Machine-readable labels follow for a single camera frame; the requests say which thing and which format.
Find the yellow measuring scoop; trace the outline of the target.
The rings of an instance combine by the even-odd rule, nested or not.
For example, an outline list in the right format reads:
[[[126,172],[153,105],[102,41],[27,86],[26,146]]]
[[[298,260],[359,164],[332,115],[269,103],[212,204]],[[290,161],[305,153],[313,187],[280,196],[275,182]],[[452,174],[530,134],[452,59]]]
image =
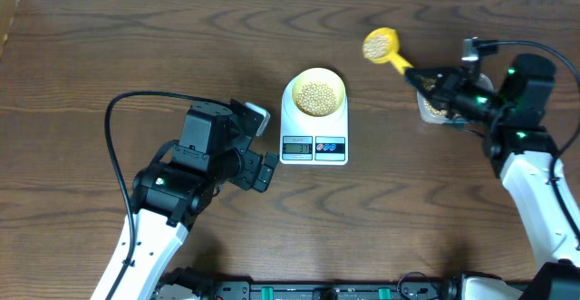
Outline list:
[[[397,32],[389,27],[370,32],[363,41],[363,57],[375,64],[390,63],[401,75],[412,65],[399,54],[400,42]]]

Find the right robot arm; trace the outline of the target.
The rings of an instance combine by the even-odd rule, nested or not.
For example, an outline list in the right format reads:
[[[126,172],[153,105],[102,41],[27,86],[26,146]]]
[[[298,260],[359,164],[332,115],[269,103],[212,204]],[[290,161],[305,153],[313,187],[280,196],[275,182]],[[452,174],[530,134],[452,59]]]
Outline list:
[[[408,68],[406,82],[437,109],[484,126],[483,149],[517,207],[538,270],[523,290],[491,274],[464,272],[441,289],[444,299],[576,299],[579,208],[551,135],[542,126],[555,66],[524,53],[499,91],[477,84],[468,67]]]

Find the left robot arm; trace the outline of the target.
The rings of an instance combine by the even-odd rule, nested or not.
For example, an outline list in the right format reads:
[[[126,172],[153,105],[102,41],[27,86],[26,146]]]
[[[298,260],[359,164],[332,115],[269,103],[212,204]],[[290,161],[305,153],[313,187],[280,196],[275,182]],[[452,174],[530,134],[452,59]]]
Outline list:
[[[279,161],[249,149],[270,119],[247,102],[193,102],[178,140],[166,142],[133,181],[129,214],[95,299],[150,299],[197,217],[229,182],[265,192]]]

